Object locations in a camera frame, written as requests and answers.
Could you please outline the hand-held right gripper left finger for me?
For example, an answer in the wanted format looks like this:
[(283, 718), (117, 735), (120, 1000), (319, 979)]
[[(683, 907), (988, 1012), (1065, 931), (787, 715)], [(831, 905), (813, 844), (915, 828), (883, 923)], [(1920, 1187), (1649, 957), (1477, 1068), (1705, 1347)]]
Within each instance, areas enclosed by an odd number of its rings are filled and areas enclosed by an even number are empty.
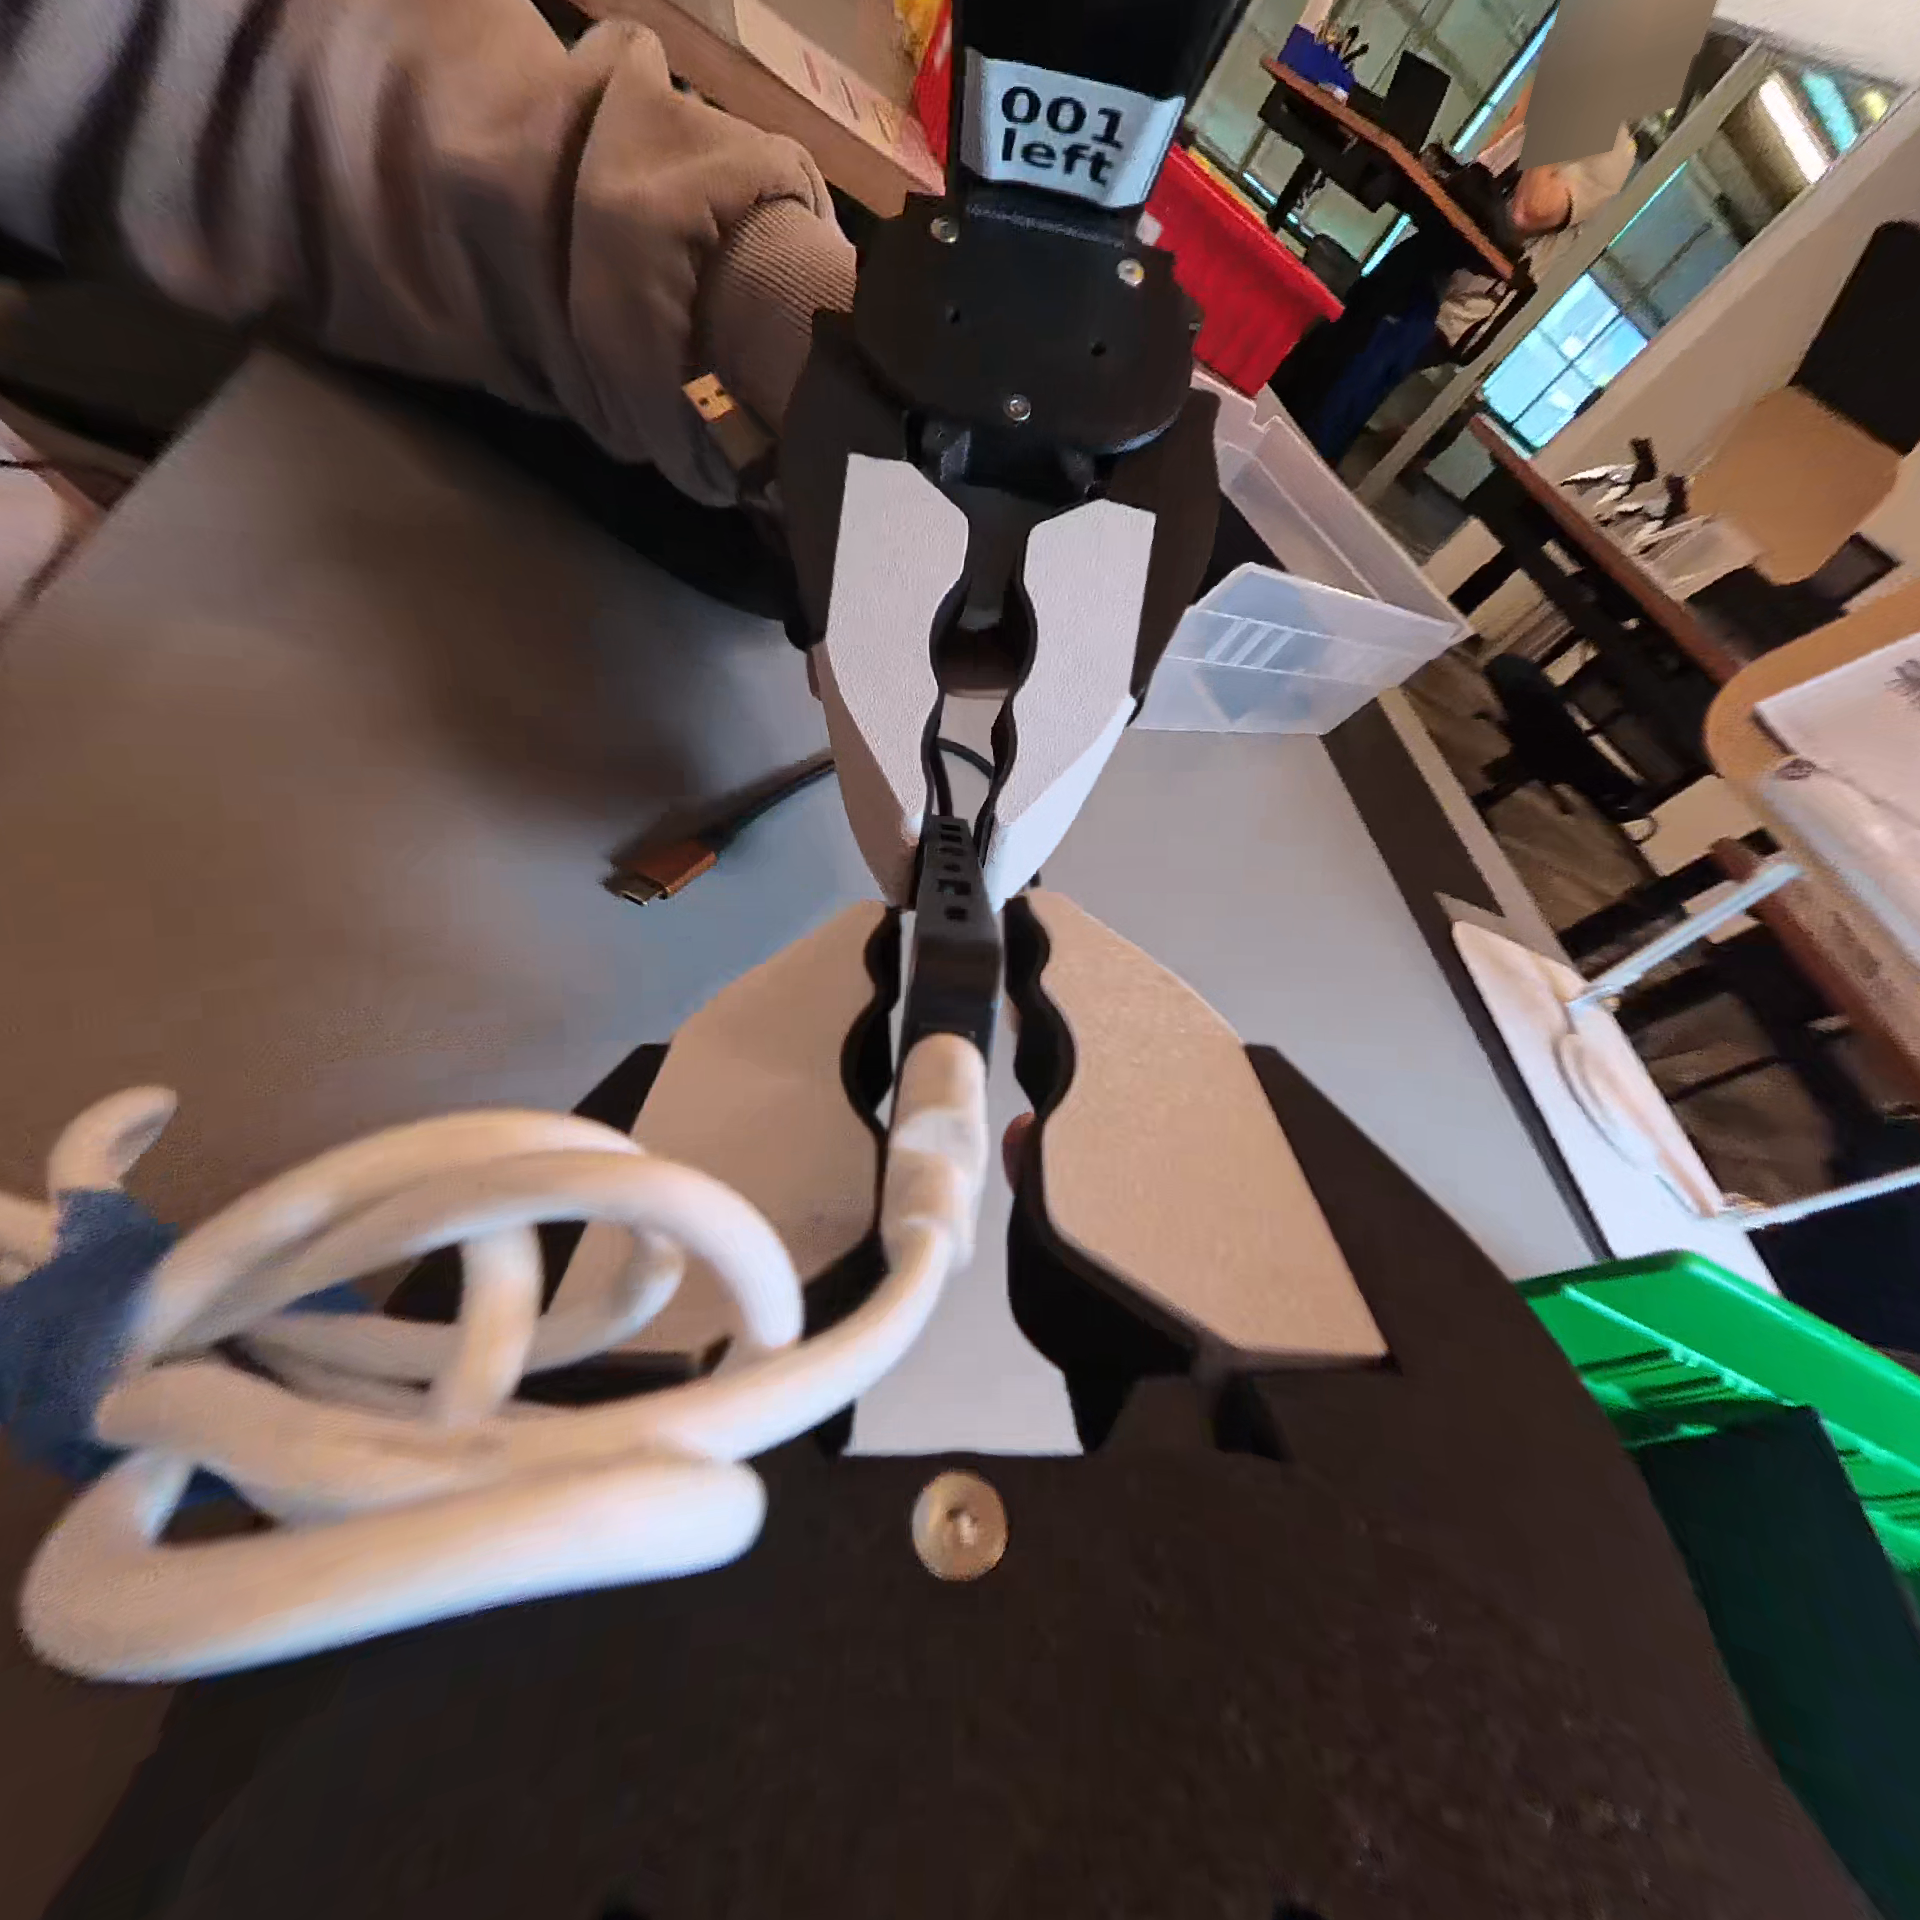
[(808, 1307), (859, 1307), (878, 1280), (898, 960), (898, 915), (848, 905), (682, 1025), (631, 1127), (764, 1217)]

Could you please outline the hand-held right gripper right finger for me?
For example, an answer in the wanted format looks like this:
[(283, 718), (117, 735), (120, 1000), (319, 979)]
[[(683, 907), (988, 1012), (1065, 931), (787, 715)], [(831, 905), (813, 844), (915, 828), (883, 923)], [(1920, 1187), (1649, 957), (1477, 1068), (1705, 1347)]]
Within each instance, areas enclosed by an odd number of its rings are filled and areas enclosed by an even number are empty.
[(1008, 1296), (1083, 1452), (1161, 1427), (1282, 1461), (1271, 1383), (1377, 1368), (1389, 1347), (1252, 1052), (1054, 890), (1008, 905), (1005, 960), (1035, 1112)]

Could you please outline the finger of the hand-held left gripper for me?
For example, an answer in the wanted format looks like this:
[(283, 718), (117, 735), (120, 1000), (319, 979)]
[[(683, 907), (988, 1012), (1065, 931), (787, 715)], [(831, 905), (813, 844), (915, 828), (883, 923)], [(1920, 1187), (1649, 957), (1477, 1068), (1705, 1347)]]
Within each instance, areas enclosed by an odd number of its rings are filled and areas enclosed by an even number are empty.
[(1045, 868), (1135, 708), (1134, 671), (1155, 516), (1096, 499), (1042, 520), (1020, 572), (1031, 648), (995, 724), (982, 874), (1008, 903)]
[(961, 585), (967, 519), (906, 461), (853, 454), (815, 680), (853, 842), (906, 905), (927, 812), (925, 730), (942, 691), (934, 629)]

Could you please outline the slim black USB hub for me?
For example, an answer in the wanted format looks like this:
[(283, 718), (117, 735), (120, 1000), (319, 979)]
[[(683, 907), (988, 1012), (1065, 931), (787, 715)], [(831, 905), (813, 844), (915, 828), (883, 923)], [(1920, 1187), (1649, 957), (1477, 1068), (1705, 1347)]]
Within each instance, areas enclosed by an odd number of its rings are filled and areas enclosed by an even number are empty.
[(1003, 954), (971, 828), (957, 816), (928, 816), (920, 844), (898, 1064), (930, 1036), (967, 1040), (983, 1062), (991, 1059)]

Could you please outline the clear plastic bin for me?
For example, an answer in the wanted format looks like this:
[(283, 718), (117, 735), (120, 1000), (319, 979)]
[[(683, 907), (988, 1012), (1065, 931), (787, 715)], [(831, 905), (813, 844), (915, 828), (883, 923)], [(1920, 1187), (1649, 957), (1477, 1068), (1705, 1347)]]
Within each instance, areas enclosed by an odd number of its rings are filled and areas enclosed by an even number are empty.
[(1457, 647), (1469, 621), (1271, 398), (1216, 404), (1205, 588), (1135, 714), (1150, 733), (1326, 737)]

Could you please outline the person's left forearm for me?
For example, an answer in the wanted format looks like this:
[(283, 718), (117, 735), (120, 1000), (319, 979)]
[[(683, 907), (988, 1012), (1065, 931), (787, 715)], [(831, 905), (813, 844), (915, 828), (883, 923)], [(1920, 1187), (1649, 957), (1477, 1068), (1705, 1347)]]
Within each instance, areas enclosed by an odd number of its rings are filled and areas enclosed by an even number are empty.
[(522, 3), (5, 4), (5, 237), (563, 419), (704, 503), (683, 386), (778, 429), (854, 252), (803, 146)]

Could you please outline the red ribbed plastic bin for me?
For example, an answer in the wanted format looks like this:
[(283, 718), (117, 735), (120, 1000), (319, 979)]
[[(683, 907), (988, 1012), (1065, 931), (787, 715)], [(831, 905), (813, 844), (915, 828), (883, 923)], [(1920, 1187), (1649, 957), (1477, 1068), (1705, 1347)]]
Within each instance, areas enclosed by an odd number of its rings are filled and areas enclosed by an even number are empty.
[(1173, 279), (1200, 307), (1194, 362), (1243, 398), (1268, 388), (1287, 354), (1343, 315), (1301, 256), (1181, 146), (1142, 209), (1142, 241), (1170, 254)]

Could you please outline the wooden desk with black legs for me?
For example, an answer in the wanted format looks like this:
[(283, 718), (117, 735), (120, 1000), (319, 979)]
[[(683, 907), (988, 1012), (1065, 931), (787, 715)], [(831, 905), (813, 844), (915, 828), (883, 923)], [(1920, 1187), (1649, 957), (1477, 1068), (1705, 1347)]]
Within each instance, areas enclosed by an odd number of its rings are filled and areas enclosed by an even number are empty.
[(1476, 273), (1507, 288), (1528, 284), (1519, 254), (1502, 250), (1407, 143), (1277, 58), (1264, 59), (1261, 71), (1268, 78), (1261, 132), (1299, 154), (1266, 209), (1271, 233), (1282, 231), (1314, 180), (1336, 184), (1369, 209), (1389, 204), (1420, 233), (1450, 233)]

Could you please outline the black office chair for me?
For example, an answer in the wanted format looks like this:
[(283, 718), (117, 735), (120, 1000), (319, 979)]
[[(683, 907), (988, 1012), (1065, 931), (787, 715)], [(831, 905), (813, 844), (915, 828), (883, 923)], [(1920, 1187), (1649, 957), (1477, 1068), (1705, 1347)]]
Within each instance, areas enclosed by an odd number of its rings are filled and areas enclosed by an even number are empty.
[(1572, 793), (1615, 828), (1649, 816), (1645, 784), (1629, 779), (1583, 733), (1561, 690), (1523, 657), (1502, 654), (1485, 664), (1485, 684), (1496, 699), (1496, 727), (1507, 752), (1485, 766), (1476, 811), (1489, 816), (1526, 786), (1551, 796)]

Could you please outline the tan flat panel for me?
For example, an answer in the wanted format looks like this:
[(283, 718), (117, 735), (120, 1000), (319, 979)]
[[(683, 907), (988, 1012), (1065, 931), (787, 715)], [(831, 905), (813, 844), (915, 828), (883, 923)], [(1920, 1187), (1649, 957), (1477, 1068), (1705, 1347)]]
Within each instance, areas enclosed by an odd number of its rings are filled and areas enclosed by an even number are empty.
[(1851, 419), (1782, 386), (1746, 406), (1688, 476), (1688, 503), (1737, 531), (1773, 588), (1820, 572), (1899, 481), (1906, 456)]

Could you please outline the black divider panel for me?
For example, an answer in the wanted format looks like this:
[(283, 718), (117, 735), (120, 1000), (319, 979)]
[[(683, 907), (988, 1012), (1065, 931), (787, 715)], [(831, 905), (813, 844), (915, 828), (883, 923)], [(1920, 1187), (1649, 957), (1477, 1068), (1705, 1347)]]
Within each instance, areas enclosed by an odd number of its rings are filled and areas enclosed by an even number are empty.
[(1914, 1600), (1822, 1421), (1774, 1406), (1634, 1466), (1778, 1774), (1868, 1907), (1914, 1917)]

